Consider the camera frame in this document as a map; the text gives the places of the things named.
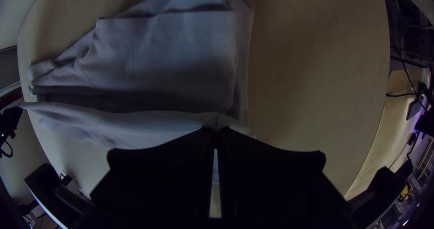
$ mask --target desk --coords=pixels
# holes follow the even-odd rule
[[[19,71],[61,53],[95,24],[141,0],[37,0],[18,38]],[[325,174],[344,194],[371,147],[384,104],[389,37],[384,0],[245,0],[255,12],[250,61],[251,128],[288,150],[321,150]],[[42,129],[57,172],[90,193],[107,172],[106,150]]]
[[[429,86],[430,72],[428,69],[409,69],[411,81],[415,87],[419,82]],[[393,95],[413,92],[404,70],[392,71],[389,75],[387,92]],[[390,167],[396,172],[406,158],[411,146],[404,145],[408,142],[409,135],[415,132],[414,127],[422,112],[419,112],[408,121],[406,120],[409,104],[416,99],[415,96],[388,97],[384,103],[381,122],[377,134],[372,143],[362,168],[350,189],[345,194],[345,199],[351,199],[363,192],[371,183],[375,173],[381,167]],[[422,141],[419,136],[416,141],[417,147]]]

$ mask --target round wooden table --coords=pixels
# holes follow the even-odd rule
[[[18,38],[27,101],[28,66],[53,58],[91,29],[141,0],[37,0]],[[287,150],[321,150],[325,174],[344,194],[371,147],[389,68],[384,0],[244,0],[255,12],[248,98],[251,129]],[[90,193],[109,169],[107,150],[42,129],[39,142],[58,172]]]

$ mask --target white cloth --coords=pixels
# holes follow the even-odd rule
[[[147,148],[247,124],[253,12],[241,0],[146,0],[29,68],[42,126],[108,148]]]

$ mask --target cable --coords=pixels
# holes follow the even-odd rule
[[[42,215],[40,215],[40,216],[36,217],[36,219],[42,218],[42,217],[44,217],[44,216],[46,216],[46,215],[47,215],[47,214],[46,214],[46,213],[44,213],[44,214],[42,214]]]
[[[424,110],[428,112],[428,109],[424,106],[424,104],[419,99],[419,94],[417,93],[416,88],[415,88],[415,86],[413,85],[413,82],[410,79],[410,75],[408,74],[406,64],[404,64],[404,62],[401,62],[401,63],[402,63],[402,66],[404,67],[404,71],[406,72],[407,79],[410,82],[411,88],[413,88],[413,91],[416,94],[417,101],[420,103],[420,106],[422,106],[422,108],[424,108]]]
[[[399,157],[401,157],[402,152],[405,150],[405,148],[407,147],[407,143],[404,145],[404,147],[402,148],[401,152],[398,154],[398,156],[395,158],[395,160],[393,161],[393,163],[389,166],[389,169],[392,167],[392,165],[395,164],[396,161],[398,161]]]
[[[39,229],[41,229],[42,222],[44,221],[44,217],[42,216],[41,223],[39,224]]]
[[[386,96],[388,97],[402,97],[402,96],[409,96],[409,95],[416,95],[416,93],[405,93],[405,94],[398,94],[398,95],[390,95],[388,93],[386,93]]]
[[[403,45],[402,45],[402,44],[403,44],[403,41],[402,41],[402,35],[401,35],[401,24],[400,24],[400,23],[398,23],[398,35],[399,35],[399,40],[400,40],[400,42],[401,42],[401,44],[400,44],[400,48],[402,49],[402,48],[404,48],[404,47],[403,47]],[[393,47],[396,48],[395,40],[392,40],[392,44],[393,44]],[[399,58],[402,59],[402,51],[399,51],[398,54],[399,54]],[[413,91],[415,92],[415,95],[416,95],[417,101],[418,101],[419,104],[422,106],[422,108],[424,108],[424,110],[428,112],[427,108],[424,106],[424,104],[423,104],[423,103],[420,101],[420,99],[419,99],[419,94],[418,94],[418,92],[416,91],[416,88],[415,88],[415,86],[413,85],[413,82],[412,82],[411,79],[410,79],[410,75],[408,74],[406,64],[405,64],[403,61],[401,61],[401,63],[402,63],[402,67],[404,68],[404,71],[406,72],[407,79],[408,79],[408,81],[410,82],[411,88],[413,88]]]
[[[10,148],[10,154],[7,154],[5,151],[3,151],[3,149],[0,148],[0,158],[1,158],[2,155],[4,155],[5,157],[8,157],[8,158],[12,158],[12,156],[14,155],[14,151],[12,150],[12,147],[10,146],[9,142],[7,142],[7,141],[5,140],[5,143],[6,143],[6,144],[9,146],[9,148]]]

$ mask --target gray fabric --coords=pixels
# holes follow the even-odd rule
[[[246,124],[252,22],[241,0],[146,0],[32,65],[39,102],[21,107],[48,129],[109,148]]]

